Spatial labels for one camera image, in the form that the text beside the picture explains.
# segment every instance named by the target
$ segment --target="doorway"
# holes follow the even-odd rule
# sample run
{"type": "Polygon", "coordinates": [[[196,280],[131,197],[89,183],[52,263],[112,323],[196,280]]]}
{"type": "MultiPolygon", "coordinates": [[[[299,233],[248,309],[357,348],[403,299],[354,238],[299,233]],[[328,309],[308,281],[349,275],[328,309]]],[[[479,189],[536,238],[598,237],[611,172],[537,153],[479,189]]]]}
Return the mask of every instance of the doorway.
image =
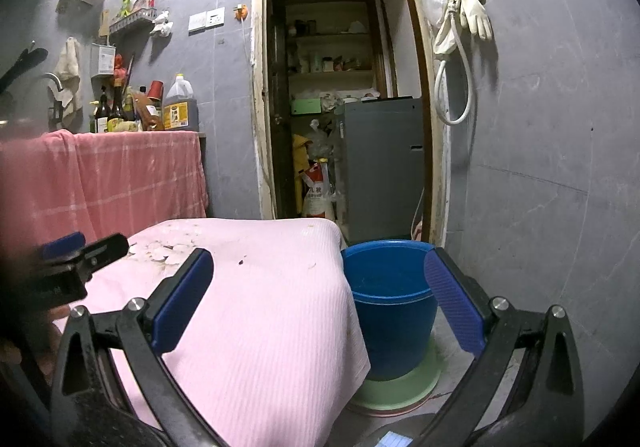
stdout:
{"type": "Polygon", "coordinates": [[[410,237],[412,217],[430,229],[429,72],[415,0],[266,0],[265,10],[276,217],[309,214],[304,168],[326,154],[332,219],[349,243],[410,237]]]}

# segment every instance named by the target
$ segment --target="metal screw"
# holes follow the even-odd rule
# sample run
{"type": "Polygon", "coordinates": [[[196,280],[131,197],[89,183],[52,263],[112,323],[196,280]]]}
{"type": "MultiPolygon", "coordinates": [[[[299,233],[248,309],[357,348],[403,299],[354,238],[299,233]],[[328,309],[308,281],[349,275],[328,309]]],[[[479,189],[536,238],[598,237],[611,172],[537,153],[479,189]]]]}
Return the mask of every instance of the metal screw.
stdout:
{"type": "Polygon", "coordinates": [[[509,301],[507,301],[504,297],[494,297],[491,300],[491,306],[493,306],[496,310],[506,310],[509,307],[509,301]]]}
{"type": "Polygon", "coordinates": [[[86,312],[85,306],[82,306],[82,305],[74,306],[71,309],[70,316],[75,317],[77,319],[78,317],[82,317],[82,315],[84,315],[84,312],[86,312]]]}
{"type": "Polygon", "coordinates": [[[140,310],[145,305],[145,302],[142,297],[134,297],[127,303],[127,308],[131,311],[140,310]]]}
{"type": "Polygon", "coordinates": [[[551,313],[554,315],[554,317],[558,317],[559,319],[566,315],[564,308],[562,308],[562,306],[560,306],[559,304],[555,304],[551,307],[551,313]]]}

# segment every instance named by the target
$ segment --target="red cup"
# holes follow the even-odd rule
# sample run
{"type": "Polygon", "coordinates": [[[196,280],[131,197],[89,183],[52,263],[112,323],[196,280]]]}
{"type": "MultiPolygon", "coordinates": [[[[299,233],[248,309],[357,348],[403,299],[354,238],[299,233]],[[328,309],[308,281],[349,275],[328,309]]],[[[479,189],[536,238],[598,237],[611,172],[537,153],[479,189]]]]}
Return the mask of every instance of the red cup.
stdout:
{"type": "Polygon", "coordinates": [[[151,81],[149,93],[146,96],[155,101],[162,101],[162,94],[164,94],[164,84],[162,81],[151,81]]]}

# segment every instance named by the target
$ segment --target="open door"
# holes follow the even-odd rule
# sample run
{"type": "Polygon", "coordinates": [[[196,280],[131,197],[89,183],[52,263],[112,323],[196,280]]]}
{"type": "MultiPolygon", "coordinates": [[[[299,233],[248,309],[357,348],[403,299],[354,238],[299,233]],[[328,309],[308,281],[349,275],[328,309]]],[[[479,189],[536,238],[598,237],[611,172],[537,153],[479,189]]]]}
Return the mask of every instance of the open door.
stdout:
{"type": "Polygon", "coordinates": [[[277,218],[296,217],[291,145],[291,107],[287,77],[287,10],[285,0],[267,0],[267,55],[271,157],[277,218]]]}

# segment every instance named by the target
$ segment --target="jug with yellow label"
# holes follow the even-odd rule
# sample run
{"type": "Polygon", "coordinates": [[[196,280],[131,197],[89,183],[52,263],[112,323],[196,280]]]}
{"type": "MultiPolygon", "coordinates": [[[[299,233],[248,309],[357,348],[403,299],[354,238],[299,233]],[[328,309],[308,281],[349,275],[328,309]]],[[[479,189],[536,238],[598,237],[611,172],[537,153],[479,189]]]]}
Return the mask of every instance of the jug with yellow label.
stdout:
{"type": "Polygon", "coordinates": [[[198,130],[198,103],[193,96],[193,88],[181,73],[176,74],[174,85],[162,103],[164,129],[198,130]]]}

